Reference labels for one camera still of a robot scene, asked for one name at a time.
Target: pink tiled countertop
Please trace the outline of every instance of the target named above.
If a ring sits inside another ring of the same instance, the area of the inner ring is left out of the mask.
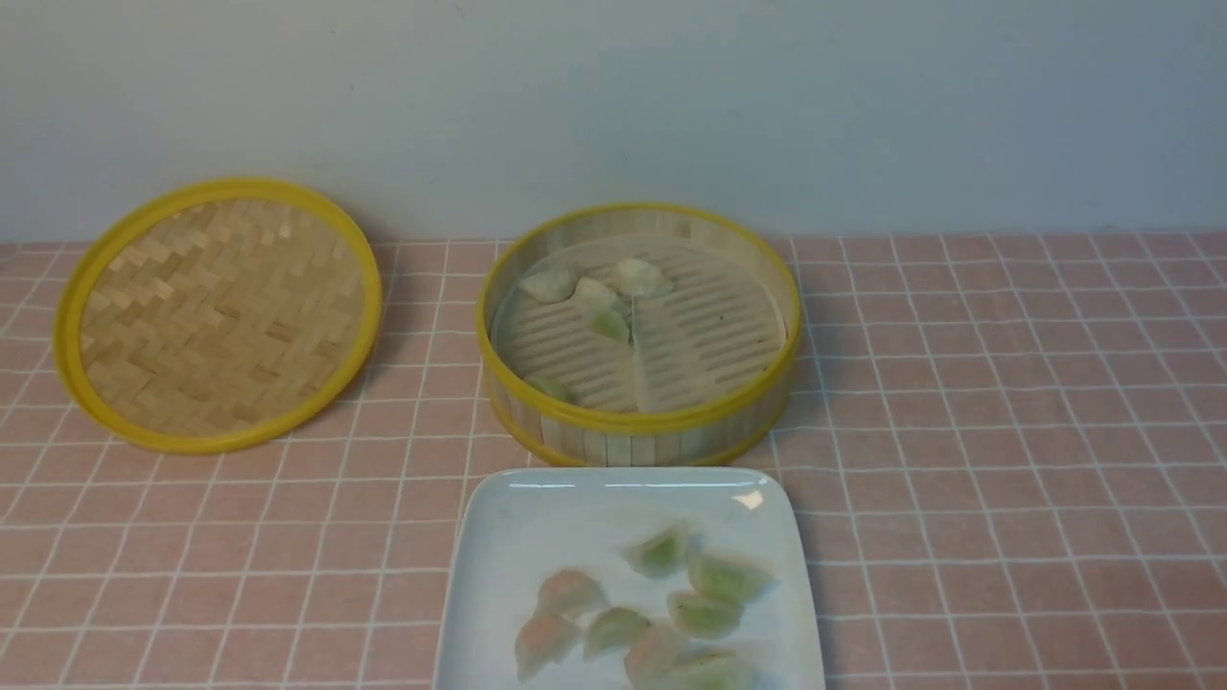
[[[810,339],[742,464],[795,503],[829,688],[1227,688],[1227,233],[773,243]],[[477,387],[503,247],[378,247],[363,384],[221,458],[70,406],[83,248],[0,248],[0,685],[429,685],[464,497],[531,464]]]

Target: bamboo steamer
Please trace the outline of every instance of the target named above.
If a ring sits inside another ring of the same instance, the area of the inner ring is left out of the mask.
[[[569,300],[541,304],[517,287],[555,265],[609,284],[628,257],[676,285],[634,301],[633,347],[584,328]],[[796,282],[766,242],[665,204],[585,209],[537,227],[494,264],[476,322],[498,420],[541,459],[577,467],[735,460],[784,411],[802,328]],[[572,401],[525,383],[533,376],[563,383]]]

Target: square plate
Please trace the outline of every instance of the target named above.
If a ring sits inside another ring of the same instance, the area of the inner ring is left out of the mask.
[[[822,690],[814,597],[793,506],[775,480],[733,468],[521,469],[487,478],[460,528],[436,690],[628,688],[623,654],[584,662],[579,648],[520,684],[515,636],[536,608],[541,582],[564,567],[595,577],[612,605],[667,619],[665,597],[690,589],[686,573],[644,578],[622,551],[677,521],[706,549],[752,559],[775,577],[746,607],[741,626],[712,646],[737,651],[756,667],[755,690]]]

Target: dumpling wrapper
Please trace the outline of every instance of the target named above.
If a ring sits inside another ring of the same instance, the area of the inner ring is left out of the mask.
[[[669,618],[693,637],[719,640],[741,625],[741,604],[721,602],[697,592],[674,592],[669,595]]]
[[[533,388],[536,388],[537,390],[545,393],[546,395],[553,398],[555,400],[562,400],[563,403],[571,401],[571,390],[566,386],[552,378],[547,378],[544,376],[530,376],[524,379],[524,383],[528,383]]]
[[[686,562],[688,540],[686,525],[675,524],[652,539],[631,546],[623,557],[636,572],[644,577],[653,580],[669,577]]]
[[[574,270],[555,266],[521,277],[520,290],[542,304],[553,304],[571,297],[578,280]]]
[[[579,629],[569,620],[539,610],[515,637],[515,665],[520,683],[540,673],[547,663],[558,663],[579,640]]]
[[[610,290],[607,285],[599,280],[593,280],[588,276],[580,277],[575,282],[574,293],[571,300],[575,302],[585,314],[591,314],[604,309],[614,309],[623,318],[631,314],[631,308],[627,306],[617,292]]]
[[[580,570],[560,570],[541,583],[537,610],[575,618],[605,608],[605,593],[595,580]]]
[[[626,653],[623,665],[631,686],[649,688],[658,681],[677,663],[687,645],[690,640],[674,626],[665,622],[652,624]]]
[[[622,259],[614,264],[614,285],[627,297],[660,297],[674,291],[674,281],[640,259]]]
[[[696,592],[737,604],[753,602],[772,582],[757,566],[698,551],[687,554],[686,575]]]
[[[755,669],[736,654],[709,652],[666,670],[638,690],[753,690]]]
[[[610,649],[629,647],[652,627],[652,621],[638,611],[614,607],[601,611],[584,631],[584,661]]]

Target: woven bamboo lid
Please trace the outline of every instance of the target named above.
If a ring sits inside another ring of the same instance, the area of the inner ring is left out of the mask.
[[[285,183],[205,183],[85,255],[56,317],[56,365],[81,406],[134,443],[237,449],[340,394],[379,303],[371,248],[337,206]]]

